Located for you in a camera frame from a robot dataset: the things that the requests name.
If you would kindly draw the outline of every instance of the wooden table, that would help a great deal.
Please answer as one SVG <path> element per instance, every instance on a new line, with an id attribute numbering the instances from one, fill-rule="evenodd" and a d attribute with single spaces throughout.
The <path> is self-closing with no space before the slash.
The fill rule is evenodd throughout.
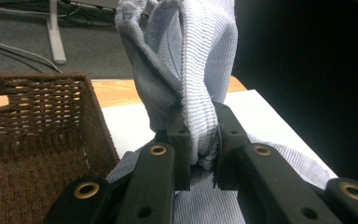
<path id="1" fill-rule="evenodd" d="M 136 92 L 133 80 L 92 80 L 92 85 L 101 108 L 142 102 Z M 228 91 L 246 91 L 246 88 L 235 77 L 231 77 Z M 6 96 L 0 96 L 1 105 L 8 105 Z"/>

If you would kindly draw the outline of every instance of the wicker basket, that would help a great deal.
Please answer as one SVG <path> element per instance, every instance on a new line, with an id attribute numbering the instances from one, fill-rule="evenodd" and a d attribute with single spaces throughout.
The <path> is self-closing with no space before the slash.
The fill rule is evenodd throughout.
<path id="1" fill-rule="evenodd" d="M 118 163 L 87 76 L 0 74 L 0 95 L 0 223 L 40 223 L 70 182 Z"/>

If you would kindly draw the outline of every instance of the gray carpet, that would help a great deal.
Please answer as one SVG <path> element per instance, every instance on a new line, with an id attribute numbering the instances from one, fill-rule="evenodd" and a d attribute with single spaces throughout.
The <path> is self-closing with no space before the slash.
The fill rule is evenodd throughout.
<path id="1" fill-rule="evenodd" d="M 26 9 L 29 8 L 47 11 L 48 1 L 31 6 L 28 4 Z M 59 4 L 59 14 L 66 14 L 75 9 L 74 6 Z M 31 51 L 52 61 L 46 25 L 47 17 L 47 15 L 0 11 L 0 43 Z M 132 78 L 132 67 L 117 34 L 114 17 L 113 9 L 82 7 L 76 14 L 68 17 L 78 23 L 59 19 L 62 43 L 67 58 L 65 65 L 57 65 L 59 69 L 63 72 L 86 73 L 93 79 Z M 142 20 L 146 22 L 147 17 L 143 17 Z M 55 72 L 45 65 L 12 56 L 42 72 Z M 35 72 L 35 70 L 12 58 L 0 55 L 0 72 Z"/>

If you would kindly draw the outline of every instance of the brown wicker basket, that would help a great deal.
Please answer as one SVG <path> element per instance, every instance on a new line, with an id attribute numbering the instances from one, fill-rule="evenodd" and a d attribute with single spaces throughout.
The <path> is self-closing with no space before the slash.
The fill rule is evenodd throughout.
<path id="1" fill-rule="evenodd" d="M 40 223 L 70 182 L 118 163 L 86 75 L 0 74 L 0 95 L 0 223 Z"/>

